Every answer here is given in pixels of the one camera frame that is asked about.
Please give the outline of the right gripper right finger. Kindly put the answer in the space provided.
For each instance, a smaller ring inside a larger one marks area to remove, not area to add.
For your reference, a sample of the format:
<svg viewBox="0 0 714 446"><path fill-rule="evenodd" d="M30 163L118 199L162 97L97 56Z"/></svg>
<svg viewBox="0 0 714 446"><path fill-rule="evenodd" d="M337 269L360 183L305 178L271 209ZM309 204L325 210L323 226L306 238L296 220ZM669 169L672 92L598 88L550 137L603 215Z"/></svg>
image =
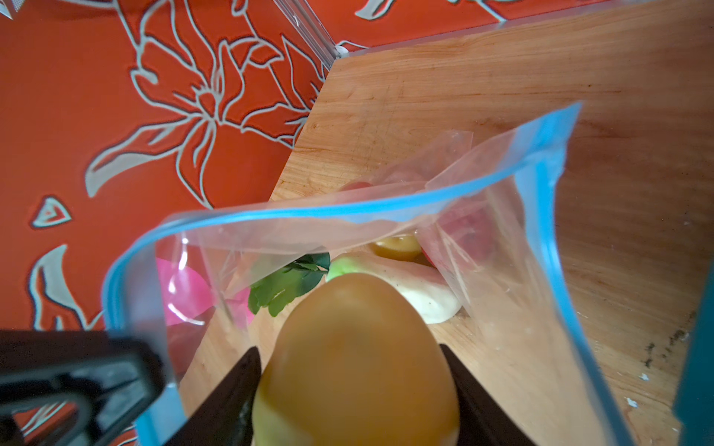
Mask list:
<svg viewBox="0 0 714 446"><path fill-rule="evenodd" d="M535 446L466 365L446 344L440 348L446 357L459 398L458 446Z"/></svg>

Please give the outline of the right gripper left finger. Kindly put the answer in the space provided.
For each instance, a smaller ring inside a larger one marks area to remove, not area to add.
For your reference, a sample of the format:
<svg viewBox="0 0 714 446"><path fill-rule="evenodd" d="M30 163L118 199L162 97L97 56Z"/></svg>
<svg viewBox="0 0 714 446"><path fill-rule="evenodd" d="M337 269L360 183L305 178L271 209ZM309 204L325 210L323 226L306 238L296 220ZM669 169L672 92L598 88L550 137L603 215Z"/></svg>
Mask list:
<svg viewBox="0 0 714 446"><path fill-rule="evenodd" d="M249 446L261 374L260 352L252 347L165 445Z"/></svg>

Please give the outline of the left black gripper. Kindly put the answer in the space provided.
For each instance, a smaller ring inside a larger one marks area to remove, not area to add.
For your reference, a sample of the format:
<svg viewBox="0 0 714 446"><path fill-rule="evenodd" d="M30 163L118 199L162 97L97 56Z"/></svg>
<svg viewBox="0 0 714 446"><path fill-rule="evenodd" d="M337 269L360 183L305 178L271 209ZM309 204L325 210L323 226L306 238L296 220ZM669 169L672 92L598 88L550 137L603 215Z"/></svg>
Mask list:
<svg viewBox="0 0 714 446"><path fill-rule="evenodd" d="M109 445L165 388L149 344L100 331L1 333L1 442L24 445L14 416L50 403L65 414L33 445Z"/></svg>

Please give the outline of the yellow potato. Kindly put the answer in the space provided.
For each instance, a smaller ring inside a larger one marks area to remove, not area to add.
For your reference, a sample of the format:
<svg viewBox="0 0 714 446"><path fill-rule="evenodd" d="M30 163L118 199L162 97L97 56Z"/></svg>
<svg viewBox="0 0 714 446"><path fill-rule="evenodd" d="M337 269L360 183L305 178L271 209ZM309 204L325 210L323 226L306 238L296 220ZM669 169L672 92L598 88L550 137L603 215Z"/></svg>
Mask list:
<svg viewBox="0 0 714 446"><path fill-rule="evenodd" d="M418 312L387 282L353 273L290 313L252 424L258 445L454 445L459 399Z"/></svg>

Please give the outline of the clear zip top bag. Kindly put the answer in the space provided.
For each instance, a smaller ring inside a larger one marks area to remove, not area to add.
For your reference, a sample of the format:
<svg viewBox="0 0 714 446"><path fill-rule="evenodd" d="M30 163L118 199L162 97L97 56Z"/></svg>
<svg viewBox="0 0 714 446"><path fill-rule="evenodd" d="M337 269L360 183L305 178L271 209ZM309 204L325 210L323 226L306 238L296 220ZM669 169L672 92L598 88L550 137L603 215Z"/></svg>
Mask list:
<svg viewBox="0 0 714 446"><path fill-rule="evenodd" d="M442 340L539 445L629 445L619 412L578 321L555 236L555 195L581 104L474 143L440 135L412 158L382 167L360 189L191 212L147 232L102 286L107 329L170 352L156 258L183 263L227 302L301 256L331 258L482 204L495 251L482 265L436 267L462 304L438 324Z"/></svg>

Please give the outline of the red apple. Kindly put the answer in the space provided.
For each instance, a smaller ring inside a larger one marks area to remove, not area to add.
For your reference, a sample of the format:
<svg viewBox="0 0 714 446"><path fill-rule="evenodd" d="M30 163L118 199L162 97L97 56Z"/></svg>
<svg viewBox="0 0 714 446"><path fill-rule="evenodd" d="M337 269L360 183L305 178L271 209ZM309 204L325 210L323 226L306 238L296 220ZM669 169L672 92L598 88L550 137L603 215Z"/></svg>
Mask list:
<svg viewBox="0 0 714 446"><path fill-rule="evenodd" d="M439 268L482 265L495 251L493 219L482 204L455 206L419 229L416 237L427 260Z"/></svg>

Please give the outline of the yellow-green pear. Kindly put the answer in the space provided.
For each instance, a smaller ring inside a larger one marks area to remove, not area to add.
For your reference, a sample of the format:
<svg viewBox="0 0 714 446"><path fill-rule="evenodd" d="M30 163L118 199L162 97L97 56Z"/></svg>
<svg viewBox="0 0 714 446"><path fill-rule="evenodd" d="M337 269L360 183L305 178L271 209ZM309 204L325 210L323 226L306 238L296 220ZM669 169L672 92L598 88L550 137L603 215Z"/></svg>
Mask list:
<svg viewBox="0 0 714 446"><path fill-rule="evenodd" d="M413 261L423 254L414 233L387 237L370 243L368 248L376 256L398 261Z"/></svg>

